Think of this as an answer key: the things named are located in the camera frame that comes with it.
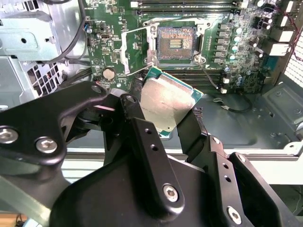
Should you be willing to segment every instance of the green circuit board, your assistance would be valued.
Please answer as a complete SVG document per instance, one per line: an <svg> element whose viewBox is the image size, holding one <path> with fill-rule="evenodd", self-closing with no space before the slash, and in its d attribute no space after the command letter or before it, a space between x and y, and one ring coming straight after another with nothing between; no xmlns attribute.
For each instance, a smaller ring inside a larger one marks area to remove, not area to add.
<svg viewBox="0 0 303 227"><path fill-rule="evenodd" d="M107 88L127 90L134 77L144 77L153 65L204 93L217 91L201 68L228 93L237 89L257 93L278 60L262 50L271 29L264 28L264 21L256 25L256 18L267 17L274 26L278 12L266 12L268 7L259 7L257 1L86 3L87 23L92 28L88 50L93 76ZM276 0L266 4L275 5ZM229 84L222 83L226 74Z"/></svg>

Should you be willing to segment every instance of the motherboard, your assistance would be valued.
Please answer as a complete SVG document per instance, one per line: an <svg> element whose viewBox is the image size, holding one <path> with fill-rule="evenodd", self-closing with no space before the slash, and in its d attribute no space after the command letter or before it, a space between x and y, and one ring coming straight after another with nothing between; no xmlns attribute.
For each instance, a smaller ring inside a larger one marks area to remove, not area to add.
<svg viewBox="0 0 303 227"><path fill-rule="evenodd" d="M290 51L300 1L86 0L94 81L127 90L151 66L204 93L258 93Z"/></svg>

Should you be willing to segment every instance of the chip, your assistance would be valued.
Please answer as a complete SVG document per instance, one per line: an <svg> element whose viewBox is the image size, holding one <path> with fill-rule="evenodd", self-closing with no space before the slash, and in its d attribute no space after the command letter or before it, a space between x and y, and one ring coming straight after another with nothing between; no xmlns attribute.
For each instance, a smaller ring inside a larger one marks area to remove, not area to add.
<svg viewBox="0 0 303 227"><path fill-rule="evenodd" d="M222 62L221 58L215 58L214 59L214 63L221 63L221 62Z"/></svg>
<svg viewBox="0 0 303 227"><path fill-rule="evenodd" d="M159 60L189 60L194 55L196 27L158 27Z"/></svg>
<svg viewBox="0 0 303 227"><path fill-rule="evenodd" d="M220 37L226 37L227 33L226 32L219 32L218 34Z"/></svg>
<svg viewBox="0 0 303 227"><path fill-rule="evenodd" d="M243 16L243 20L249 20L250 19L250 15L249 14L245 14L244 16Z"/></svg>
<svg viewBox="0 0 303 227"><path fill-rule="evenodd" d="M216 46L216 50L222 51L222 50L224 50L224 46Z"/></svg>
<svg viewBox="0 0 303 227"><path fill-rule="evenodd" d="M214 55L215 55L216 57L222 57L222 56L223 56L223 53L222 53L222 52L216 52Z"/></svg>
<svg viewBox="0 0 303 227"><path fill-rule="evenodd" d="M225 40L224 39L217 39L217 43L219 44L224 44Z"/></svg>
<svg viewBox="0 0 303 227"><path fill-rule="evenodd" d="M219 29L226 30L228 28L227 24L219 24Z"/></svg>

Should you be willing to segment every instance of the electronic component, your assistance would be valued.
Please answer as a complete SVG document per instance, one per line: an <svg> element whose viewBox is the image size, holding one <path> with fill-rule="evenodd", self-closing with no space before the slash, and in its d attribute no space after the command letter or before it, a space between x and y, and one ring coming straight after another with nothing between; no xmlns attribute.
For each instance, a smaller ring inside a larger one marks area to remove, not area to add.
<svg viewBox="0 0 303 227"><path fill-rule="evenodd" d="M259 50L256 50L255 51L255 55L258 57L258 58L262 58L263 57L263 53Z"/></svg>
<svg viewBox="0 0 303 227"><path fill-rule="evenodd" d="M238 6L242 9L247 9L249 4L249 0L243 0L238 3Z"/></svg>
<svg viewBox="0 0 303 227"><path fill-rule="evenodd" d="M228 55L228 59L233 61L236 59L236 56L234 54L230 54L230 55Z"/></svg>
<svg viewBox="0 0 303 227"><path fill-rule="evenodd" d="M222 57L223 56L223 52L215 52L215 57Z"/></svg>
<svg viewBox="0 0 303 227"><path fill-rule="evenodd" d="M238 51L244 51L244 46L239 46Z"/></svg>
<svg viewBox="0 0 303 227"><path fill-rule="evenodd" d="M271 23L273 22L273 19L268 18L268 17L264 17L264 18L263 18L263 21L264 21L265 23L271 24Z"/></svg>
<svg viewBox="0 0 303 227"><path fill-rule="evenodd" d="M228 26L227 26L227 24L219 24L219 29L221 29L221 30L227 30L228 29Z"/></svg>
<svg viewBox="0 0 303 227"><path fill-rule="evenodd" d="M233 40L234 42L238 43L238 42L241 41L241 37L240 37L240 36L234 36L234 37L232 38L232 40Z"/></svg>
<svg viewBox="0 0 303 227"><path fill-rule="evenodd" d="M157 58L191 59L194 52L195 27L158 27Z"/></svg>
<svg viewBox="0 0 303 227"><path fill-rule="evenodd" d="M202 92L153 67L144 79L140 104L145 119L153 122L161 135L168 136L202 95Z"/></svg>
<svg viewBox="0 0 303 227"><path fill-rule="evenodd" d="M227 78L225 78L225 77L223 77L222 78L222 82L224 83L224 84L229 84L229 79L227 79Z"/></svg>
<svg viewBox="0 0 303 227"><path fill-rule="evenodd" d="M245 14L244 16L243 16L243 20L249 20L250 19L250 15L249 14Z"/></svg>
<svg viewBox="0 0 303 227"><path fill-rule="evenodd" d="M219 37L226 37L227 33L226 32L219 32L218 36Z"/></svg>
<svg viewBox="0 0 303 227"><path fill-rule="evenodd" d="M283 1L281 10L285 11L286 13L290 13L291 11L293 11L294 7L295 7L294 1Z"/></svg>
<svg viewBox="0 0 303 227"><path fill-rule="evenodd" d="M256 0L256 6L262 7L264 5L264 0Z"/></svg>
<svg viewBox="0 0 303 227"><path fill-rule="evenodd" d="M102 75L107 80L112 80L115 78L116 72L113 68L106 68L103 70Z"/></svg>
<svg viewBox="0 0 303 227"><path fill-rule="evenodd" d="M249 45L252 47L257 47L257 43L254 41L249 41Z"/></svg>
<svg viewBox="0 0 303 227"><path fill-rule="evenodd" d="M220 88L220 92L221 92L221 94L226 94L226 93L227 93L227 89L224 89L224 88L222 87L222 88Z"/></svg>
<svg viewBox="0 0 303 227"><path fill-rule="evenodd" d="M237 52L238 46L235 46L235 45L234 45L234 46L231 46L231 47L230 47L230 50L233 51L233 52Z"/></svg>
<svg viewBox="0 0 303 227"><path fill-rule="evenodd" d="M278 42L290 42L292 36L294 34L294 31L283 31L279 28L273 28L270 33L270 37Z"/></svg>
<svg viewBox="0 0 303 227"><path fill-rule="evenodd" d="M242 28L240 28L240 27L236 27L235 29L234 29L234 31L235 31L235 33L237 34L237 35L240 35L241 33L242 33Z"/></svg>
<svg viewBox="0 0 303 227"><path fill-rule="evenodd" d="M255 23L254 23L254 28L255 29L261 29L264 28L266 30L270 29L270 23L272 23L272 19L267 18L267 17L255 17Z"/></svg>
<svg viewBox="0 0 303 227"><path fill-rule="evenodd" d="M265 40L262 44L262 50L269 56L285 56L288 52L289 44L274 43Z"/></svg>
<svg viewBox="0 0 303 227"><path fill-rule="evenodd" d="M279 15L276 19L276 25L279 27L285 27L285 26L289 25L288 17Z"/></svg>
<svg viewBox="0 0 303 227"><path fill-rule="evenodd" d="M224 50L224 46L218 45L218 46L216 46L216 50L222 51L222 50Z"/></svg>
<svg viewBox="0 0 303 227"><path fill-rule="evenodd" d="M214 59L214 63L221 63L222 62L222 59L221 58L215 58Z"/></svg>
<svg viewBox="0 0 303 227"><path fill-rule="evenodd" d="M224 44L225 43L225 39L217 39L217 43L218 44Z"/></svg>

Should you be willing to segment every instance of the white connector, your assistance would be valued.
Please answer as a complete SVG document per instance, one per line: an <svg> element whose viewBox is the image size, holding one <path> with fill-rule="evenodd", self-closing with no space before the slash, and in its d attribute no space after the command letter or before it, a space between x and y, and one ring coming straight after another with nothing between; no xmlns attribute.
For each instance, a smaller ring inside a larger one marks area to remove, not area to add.
<svg viewBox="0 0 303 227"><path fill-rule="evenodd" d="M223 77L222 81L223 81L224 84L229 84L229 79L227 79L225 77Z"/></svg>
<svg viewBox="0 0 303 227"><path fill-rule="evenodd" d="M227 93L227 89L221 88L220 92L221 92L221 94L226 94Z"/></svg>

